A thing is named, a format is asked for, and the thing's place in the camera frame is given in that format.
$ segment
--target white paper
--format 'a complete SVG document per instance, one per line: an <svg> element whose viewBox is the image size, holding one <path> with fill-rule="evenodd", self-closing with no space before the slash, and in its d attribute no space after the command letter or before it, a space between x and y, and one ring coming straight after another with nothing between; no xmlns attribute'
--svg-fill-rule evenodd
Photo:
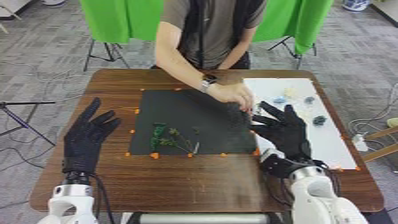
<svg viewBox="0 0 398 224"><path fill-rule="evenodd" d="M310 80L305 78L246 78L245 85L252 90L255 104L266 101L280 110L286 104L293 105L296 114L307 123L307 140L310 142L312 159L321 160L332 169L355 169L357 164ZM273 99L284 96L286 91L291 98L286 97L286 103L275 104ZM307 97L314 97L312 104L303 102ZM318 116L325 116L326 118L325 125L319 127L312 125L312 119ZM273 144L259 136L257 146L261 151L268 148L275 148Z"/></svg>

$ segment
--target watch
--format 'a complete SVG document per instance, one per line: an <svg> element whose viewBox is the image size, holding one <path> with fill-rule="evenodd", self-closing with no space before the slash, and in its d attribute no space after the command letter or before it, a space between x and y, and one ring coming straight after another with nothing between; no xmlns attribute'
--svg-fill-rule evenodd
<svg viewBox="0 0 398 224"><path fill-rule="evenodd" d="M213 75L204 75L202 76L202 87L200 87L202 93L207 93L207 87L214 82L216 82L216 77Z"/></svg>

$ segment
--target white wall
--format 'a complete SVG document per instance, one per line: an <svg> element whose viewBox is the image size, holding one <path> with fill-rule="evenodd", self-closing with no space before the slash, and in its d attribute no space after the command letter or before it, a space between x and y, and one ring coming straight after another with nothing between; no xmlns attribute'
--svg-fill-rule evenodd
<svg viewBox="0 0 398 224"><path fill-rule="evenodd" d="M7 6L10 11L15 12L30 1L31 0L0 0L0 3ZM8 16L10 16L8 12L3 10L3 8L0 8L0 17Z"/></svg>
<svg viewBox="0 0 398 224"><path fill-rule="evenodd" d="M373 1L373 5L398 22L398 0L387 0L385 2Z"/></svg>

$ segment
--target gray shirt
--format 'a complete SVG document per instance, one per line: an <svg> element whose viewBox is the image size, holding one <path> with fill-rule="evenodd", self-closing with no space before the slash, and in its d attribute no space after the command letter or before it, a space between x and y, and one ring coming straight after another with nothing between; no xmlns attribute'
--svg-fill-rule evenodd
<svg viewBox="0 0 398 224"><path fill-rule="evenodd" d="M232 50L232 16L236 0L202 0L204 10L204 69L214 69ZM264 3L248 16L245 28L254 28L262 21ZM163 0L161 21L170 23L181 30L184 18L190 12L190 0ZM198 35L190 35L186 40L184 58L197 66L195 52L198 50Z"/></svg>

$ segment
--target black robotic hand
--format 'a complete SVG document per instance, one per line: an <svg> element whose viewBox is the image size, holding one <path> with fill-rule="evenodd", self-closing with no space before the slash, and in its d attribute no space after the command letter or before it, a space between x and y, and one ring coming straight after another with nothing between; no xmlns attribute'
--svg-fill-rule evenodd
<svg viewBox="0 0 398 224"><path fill-rule="evenodd" d="M262 125L252 125L250 129L257 135L270 140L277 150L284 152L286 158L293 161L303 162L310 160L310 148L305 134L305 122L296 116L291 105L286 105L280 111L264 101L259 107L268 114L277 118L252 116L252 120Z"/></svg>
<svg viewBox="0 0 398 224"><path fill-rule="evenodd" d="M90 120L99 105L101 101L95 98L63 137L63 173L78 171L94 174L95 172L101 144L120 124L119 118L110 120L115 115L113 111L108 111Z"/></svg>

